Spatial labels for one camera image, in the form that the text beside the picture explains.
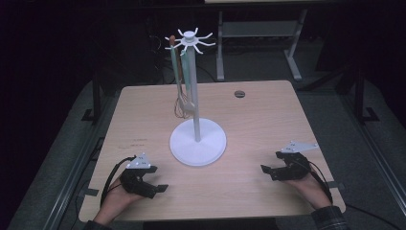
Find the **human hand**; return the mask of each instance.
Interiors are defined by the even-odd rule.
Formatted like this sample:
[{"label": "human hand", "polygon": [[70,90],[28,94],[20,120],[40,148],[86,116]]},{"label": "human hand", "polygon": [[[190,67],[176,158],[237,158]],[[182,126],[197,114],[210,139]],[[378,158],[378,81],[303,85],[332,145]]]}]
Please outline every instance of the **human hand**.
[{"label": "human hand", "polygon": [[128,205],[144,198],[141,195],[129,194],[121,185],[118,177],[108,189],[104,202],[93,219],[94,222],[107,226],[116,218]]},{"label": "human hand", "polygon": [[323,191],[322,186],[319,184],[319,182],[317,182],[311,173],[308,173],[302,179],[285,180],[284,183],[295,187],[295,189],[316,210],[332,205],[327,195]]}]

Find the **black cable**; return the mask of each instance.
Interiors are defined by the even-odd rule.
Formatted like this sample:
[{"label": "black cable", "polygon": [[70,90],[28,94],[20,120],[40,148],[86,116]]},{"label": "black cable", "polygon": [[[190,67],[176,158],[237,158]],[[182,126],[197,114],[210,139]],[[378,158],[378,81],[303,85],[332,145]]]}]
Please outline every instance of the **black cable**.
[{"label": "black cable", "polygon": [[328,184],[327,184],[327,180],[325,178],[325,176],[323,175],[322,171],[320,170],[319,167],[317,167],[316,164],[314,164],[313,162],[309,161],[308,163],[310,163],[312,166],[316,167],[317,171],[319,171],[320,175],[322,176],[323,180],[325,181],[326,187],[329,188]]},{"label": "black cable", "polygon": [[388,225],[391,225],[394,229],[400,230],[400,228],[399,228],[398,226],[394,225],[393,223],[389,222],[388,220],[385,220],[384,218],[382,218],[382,217],[380,217],[380,216],[378,216],[378,215],[375,215],[375,214],[370,213],[370,212],[368,212],[368,211],[365,211],[365,210],[363,210],[363,209],[357,208],[357,207],[352,206],[352,205],[350,205],[350,204],[348,204],[348,203],[345,203],[345,204],[346,204],[348,207],[350,207],[351,209],[355,209],[355,210],[357,210],[357,211],[359,211],[359,212],[361,212],[361,213],[370,215],[370,216],[372,216],[372,217],[374,217],[374,218],[376,218],[376,219],[379,219],[379,220],[381,220],[381,221],[387,223]]},{"label": "black cable", "polygon": [[110,173],[107,180],[105,181],[104,188],[103,188],[102,193],[101,193],[101,207],[102,207],[102,203],[104,202],[105,197],[107,196],[108,187],[110,186],[111,180],[113,179],[114,174],[116,174],[116,171],[119,169],[119,167],[122,165],[122,163],[124,163],[127,160],[132,161],[134,159],[135,159],[135,156],[134,157],[127,157],[126,159],[120,161],[120,163],[116,164],[116,166],[114,166],[113,171]]}]

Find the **white holder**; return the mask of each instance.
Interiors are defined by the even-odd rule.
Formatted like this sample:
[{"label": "white holder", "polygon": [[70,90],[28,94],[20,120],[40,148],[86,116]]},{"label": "white holder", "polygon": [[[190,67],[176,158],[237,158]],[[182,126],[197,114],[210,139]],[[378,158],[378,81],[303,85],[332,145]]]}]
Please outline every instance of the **white holder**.
[{"label": "white holder", "polygon": [[176,39],[175,41],[178,41],[179,44],[173,47],[177,48],[184,45],[184,51],[187,52],[191,82],[191,94],[188,97],[191,97],[193,104],[192,110],[189,112],[193,115],[193,120],[180,124],[170,136],[169,144],[173,156],[189,166],[205,166],[213,163],[223,154],[227,145],[226,134],[221,126],[211,120],[199,117],[194,51],[203,54],[196,47],[196,44],[212,46],[214,43],[201,42],[200,39],[206,39],[212,34],[196,37],[197,30],[196,28],[194,32],[187,31],[184,33],[178,30],[183,38]]}]

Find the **white circular base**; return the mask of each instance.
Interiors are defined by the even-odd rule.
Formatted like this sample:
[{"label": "white circular base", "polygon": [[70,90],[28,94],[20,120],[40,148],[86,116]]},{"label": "white circular base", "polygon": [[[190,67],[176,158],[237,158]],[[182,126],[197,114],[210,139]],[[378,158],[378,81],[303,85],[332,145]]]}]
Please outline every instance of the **white circular base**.
[{"label": "white circular base", "polygon": [[189,166],[205,166],[217,160],[226,149],[227,138],[215,122],[200,118],[200,142],[195,141],[193,119],[180,124],[170,136],[170,150]]}]

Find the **white pole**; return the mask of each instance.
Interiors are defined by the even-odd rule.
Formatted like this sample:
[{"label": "white pole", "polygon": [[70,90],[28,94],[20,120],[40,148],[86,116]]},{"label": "white pole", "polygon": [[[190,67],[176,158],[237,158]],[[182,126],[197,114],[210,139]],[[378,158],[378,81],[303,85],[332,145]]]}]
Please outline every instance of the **white pole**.
[{"label": "white pole", "polygon": [[189,59],[189,77],[191,80],[192,103],[194,104],[193,124],[194,124],[194,139],[200,142],[200,122],[199,122],[199,103],[197,101],[197,77],[196,77],[196,61],[194,57],[194,48],[188,46]]}]

